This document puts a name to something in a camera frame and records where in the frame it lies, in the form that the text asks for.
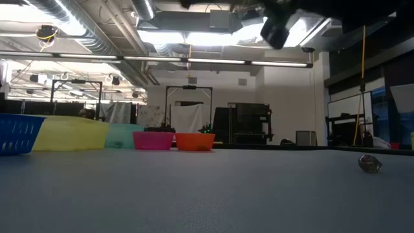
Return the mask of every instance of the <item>ceiling pipe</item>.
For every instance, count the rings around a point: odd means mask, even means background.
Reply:
[[[76,39],[93,54],[122,55],[98,25],[75,0],[24,0],[44,14],[53,17],[60,29],[70,36],[85,36],[94,39]],[[148,81],[126,61],[110,64],[118,69],[133,85],[145,87]]]
[[[145,48],[144,42],[141,40],[140,36],[138,35],[138,32],[136,31],[135,28],[132,28],[130,26],[130,22],[128,21],[127,18],[125,18],[124,14],[121,12],[119,7],[115,4],[115,2],[113,0],[101,0],[101,4],[106,9],[109,16],[114,21],[115,25],[119,28],[121,33],[125,36],[125,38],[127,38],[128,42],[132,44],[135,51],[138,54],[147,54],[147,50]],[[128,30],[129,34],[125,31],[124,27],[119,22],[117,17],[125,25],[125,28]],[[144,69],[141,69],[141,74],[145,76],[153,85],[160,85],[160,83],[155,78],[153,78],[153,76],[148,75],[148,72],[146,72]]]
[[[122,33],[122,35],[124,35],[125,38],[128,40],[128,42],[132,45],[132,47],[135,49],[135,51],[138,54],[143,54],[144,52],[142,51],[142,49],[132,39],[132,37],[128,34],[128,32],[125,30],[125,28],[121,25],[121,22],[119,22],[119,20],[116,18],[116,16],[112,13],[112,10],[109,8],[108,5],[106,5],[104,0],[101,0],[101,6],[107,12],[107,14],[112,19],[112,21],[115,23],[115,25],[118,27],[118,29]]]
[[[145,48],[145,44],[144,42],[141,40],[140,36],[138,35],[138,32],[136,31],[135,28],[132,28],[130,26],[130,22],[128,21],[128,19],[124,16],[124,14],[121,12],[121,10],[119,9],[119,7],[114,3],[113,0],[101,0],[103,3],[109,3],[110,5],[110,9],[114,12],[114,14],[116,14],[116,16],[121,20],[121,22],[125,25],[125,28],[128,30],[128,32],[131,34],[131,36],[133,37],[133,39],[135,40],[135,43],[140,47],[141,53],[142,54],[148,54],[146,48]]]
[[[105,0],[101,0],[101,5],[102,8],[108,13],[109,17],[112,19],[112,21],[115,23],[115,25],[118,27],[119,31],[122,33],[122,35],[125,36],[125,38],[128,40],[128,42],[132,45],[132,47],[134,48],[135,52],[137,54],[145,54],[145,47],[144,50],[138,45],[137,41],[134,40],[131,35],[125,30],[125,28],[121,25],[121,22],[119,22],[119,20],[116,18],[116,16],[114,15],[114,13],[112,12],[112,10],[109,8],[109,6],[106,4],[107,1]],[[149,80],[153,85],[156,85],[156,83],[150,78],[148,77],[148,75],[146,75],[145,72],[139,71],[137,70],[142,76],[145,76],[147,80]]]
[[[154,18],[157,9],[152,0],[132,0],[133,8],[140,20],[147,21]]]

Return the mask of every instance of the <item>ventilation duct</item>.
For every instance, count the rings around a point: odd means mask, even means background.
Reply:
[[[169,44],[154,45],[154,49],[157,51],[157,54],[162,57],[176,57],[176,58],[181,57],[180,54],[172,51],[171,46]],[[183,62],[170,62],[170,63],[176,66],[180,66],[180,67],[187,66],[187,63],[183,63]]]
[[[66,34],[70,36],[85,36],[94,39],[76,39],[86,49],[94,54],[121,55],[121,52],[112,44],[108,37],[100,30],[96,23],[88,16],[75,0],[24,0],[44,14],[53,17]],[[140,72],[126,61],[110,64],[121,71],[129,82],[137,86],[146,86],[148,81]]]
[[[135,12],[140,20],[147,21],[154,18],[157,9],[152,0],[132,0]]]
[[[154,45],[154,48],[160,56],[174,56],[169,44]]]

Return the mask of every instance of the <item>white wall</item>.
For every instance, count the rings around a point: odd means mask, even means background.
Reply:
[[[149,86],[147,90],[147,104],[164,107],[167,85],[188,85],[188,71],[153,71],[154,76],[162,84]],[[213,87],[213,114],[216,107],[227,107],[230,102],[255,103],[255,77],[249,72],[216,72],[192,71],[192,77],[197,78],[198,87]],[[247,79],[247,86],[239,86],[239,78]],[[175,105],[176,101],[204,102],[210,105],[210,98],[200,89],[182,90],[178,88],[168,97],[168,105]]]
[[[365,92],[372,91],[373,89],[377,89],[379,87],[385,86],[384,78],[379,78],[372,82],[365,83]],[[343,98],[347,98],[356,94],[360,94],[360,86],[352,87],[348,90],[341,91],[339,93],[335,93],[331,95],[331,101],[340,100]]]
[[[261,84],[261,72],[264,84]],[[315,69],[264,67],[256,80],[256,100],[270,104],[273,111],[274,138],[269,144],[282,139],[295,141],[296,131],[316,131],[318,145],[326,145],[327,90],[324,79],[329,77],[329,55],[321,53]]]

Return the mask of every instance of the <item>hanging cable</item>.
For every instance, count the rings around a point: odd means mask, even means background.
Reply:
[[[366,27],[364,25],[364,38],[362,39],[362,73],[361,73],[361,89],[360,89],[361,94],[360,94],[360,101],[358,104],[358,113],[356,114],[355,135],[354,135],[354,142],[353,142],[354,146],[356,143],[356,136],[358,135],[358,127],[359,127],[359,122],[360,122],[361,99],[364,96],[364,92],[365,92],[365,80],[364,80],[365,78],[365,39],[366,39]]]

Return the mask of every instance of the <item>ceiling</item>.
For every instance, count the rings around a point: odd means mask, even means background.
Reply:
[[[159,53],[153,46],[152,43],[142,42],[138,33],[133,42],[130,39],[127,39],[125,32],[135,31],[136,28],[140,28],[145,22],[137,22],[134,15],[134,10],[132,7],[131,0],[112,0],[114,6],[119,9],[122,14],[122,17],[115,16],[113,18],[111,13],[108,12],[106,7],[103,7],[107,0],[76,0],[78,3],[77,11],[81,12],[80,15],[85,14],[87,18],[91,19],[91,23],[95,25],[93,30],[97,32],[103,32],[104,39],[108,39],[110,44],[114,46],[116,50],[119,51],[119,54],[123,55],[137,55],[142,54],[142,51],[149,54]],[[180,7],[178,1],[174,0],[155,0],[155,6],[157,7],[157,16],[161,14],[163,17],[177,16],[175,20],[177,23],[182,23],[184,26],[185,21],[180,21],[180,19],[185,19],[186,14],[202,14],[208,15],[211,10],[231,10],[232,12],[238,12],[243,10],[246,7],[254,4],[255,1],[229,1],[229,4],[199,4],[193,5],[190,8],[190,11],[184,10]],[[112,13],[116,15],[116,10],[113,5],[109,8]],[[39,13],[39,11],[32,10],[29,6],[11,6],[8,5],[8,8],[2,6],[0,7],[0,35],[3,33],[3,36],[0,36],[0,49],[1,50],[16,50],[16,51],[31,51],[39,52],[42,50],[44,43],[40,43],[39,39],[34,36],[34,33],[42,25],[53,25],[53,20],[49,17],[46,17]],[[293,15],[288,22],[288,26],[302,27],[298,29],[299,34],[291,33],[291,41],[295,41],[293,45],[298,44],[302,39],[303,35],[309,33],[318,23],[320,23],[321,17],[315,14],[310,14],[307,12],[299,11],[297,14]],[[200,46],[200,45],[183,45],[183,44],[170,44],[169,47],[171,52],[175,56],[191,56],[192,58],[215,58],[215,59],[237,59],[237,60],[278,60],[278,61],[298,61],[304,62],[308,61],[308,55],[301,51],[299,47],[287,47],[282,50],[273,50],[271,49],[263,40],[258,36],[260,27],[256,27],[254,32],[250,34],[252,36],[257,36],[256,39],[252,40],[243,40],[242,43],[228,45],[228,46]],[[15,36],[5,36],[4,33],[13,32],[21,33],[23,37]],[[188,35],[191,31],[183,32],[184,37]],[[321,32],[319,32],[314,39],[310,40],[310,44],[317,45],[320,42],[318,38],[321,37]],[[79,36],[77,38],[65,34],[61,29],[59,31],[58,37],[54,40],[53,45],[47,48],[43,48],[43,52],[59,52],[59,53],[78,53],[78,54],[90,54],[91,52],[79,43]],[[14,87],[47,87],[45,84],[36,84],[30,82],[29,78],[31,74],[47,74],[50,77],[60,78],[62,74],[68,74],[70,78],[80,78],[85,80],[96,80],[103,82],[104,90],[112,89],[122,89],[121,98],[130,98],[133,90],[136,89],[137,84],[136,80],[139,81],[140,86],[146,88],[147,85],[158,85],[157,77],[151,77],[148,75],[148,72],[154,70],[164,70],[164,71],[185,71],[188,70],[186,64],[180,65],[176,63],[149,63],[147,67],[143,66],[139,62],[131,62],[128,65],[132,67],[132,70],[136,72],[136,75],[140,76],[141,80],[138,80],[137,76],[131,77],[130,75],[123,75],[124,71],[120,71],[117,66],[105,63],[73,63],[73,62],[64,62],[64,61],[26,61],[26,60],[15,60],[10,62],[10,66],[14,70],[13,77],[18,76],[18,82],[12,83]],[[255,76],[260,67],[251,67],[245,65],[219,65],[219,64],[203,64],[196,63],[192,64],[190,67],[191,70],[200,70],[200,71],[237,71],[237,72],[249,72],[251,76]],[[18,73],[18,70],[27,72],[26,74]],[[112,86],[111,76],[121,76],[121,84],[119,86]],[[73,88],[81,88],[76,85],[72,85]],[[12,94],[22,94],[25,91],[16,91]],[[38,91],[40,95],[47,96],[50,94],[50,91]]]

